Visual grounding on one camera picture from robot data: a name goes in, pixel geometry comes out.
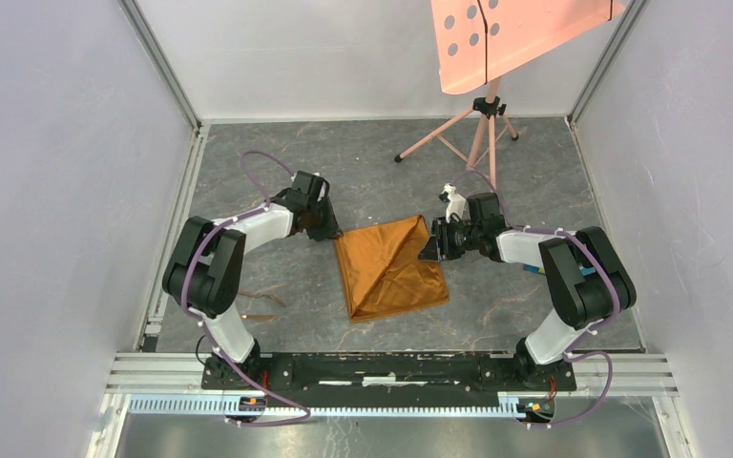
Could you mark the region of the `orange cloth napkin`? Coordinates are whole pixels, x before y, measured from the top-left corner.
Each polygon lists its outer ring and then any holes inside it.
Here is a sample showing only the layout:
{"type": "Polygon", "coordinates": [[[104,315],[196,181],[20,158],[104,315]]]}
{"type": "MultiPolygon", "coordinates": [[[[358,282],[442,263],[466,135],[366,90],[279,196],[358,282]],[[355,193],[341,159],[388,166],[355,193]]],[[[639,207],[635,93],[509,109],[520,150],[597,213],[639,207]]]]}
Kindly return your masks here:
{"type": "Polygon", "coordinates": [[[440,265],[418,259],[428,240],[426,222],[418,215],[349,230],[334,241],[351,322],[382,319],[449,301],[440,265]]]}

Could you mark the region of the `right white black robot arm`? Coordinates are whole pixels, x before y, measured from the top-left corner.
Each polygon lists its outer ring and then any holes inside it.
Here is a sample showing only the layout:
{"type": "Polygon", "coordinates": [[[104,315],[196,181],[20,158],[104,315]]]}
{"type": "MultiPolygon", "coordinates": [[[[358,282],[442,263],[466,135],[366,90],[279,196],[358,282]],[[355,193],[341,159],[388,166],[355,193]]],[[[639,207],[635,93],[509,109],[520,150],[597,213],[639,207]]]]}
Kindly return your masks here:
{"type": "Polygon", "coordinates": [[[636,288],[601,228],[513,227],[495,193],[464,197],[447,184],[438,197],[446,212],[432,221],[419,260],[457,260],[475,251],[494,262],[539,268],[546,278],[553,309],[516,346],[513,377],[520,386],[537,389],[567,369],[583,335],[634,305],[636,288]]]}

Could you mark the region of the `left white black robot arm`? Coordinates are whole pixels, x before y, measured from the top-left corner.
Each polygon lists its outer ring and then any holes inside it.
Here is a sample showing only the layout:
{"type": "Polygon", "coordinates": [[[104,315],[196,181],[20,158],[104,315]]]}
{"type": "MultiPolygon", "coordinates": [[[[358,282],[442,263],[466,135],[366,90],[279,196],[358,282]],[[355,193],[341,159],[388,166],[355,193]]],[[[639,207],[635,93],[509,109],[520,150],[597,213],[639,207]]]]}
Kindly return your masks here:
{"type": "Polygon", "coordinates": [[[290,185],[263,203],[226,219],[191,217],[184,223],[162,277],[162,289],[201,328],[224,374],[238,388],[261,378],[260,346],[236,305],[246,254],[269,242],[304,233],[314,241],[342,230],[329,182],[297,172],[290,185]]]}

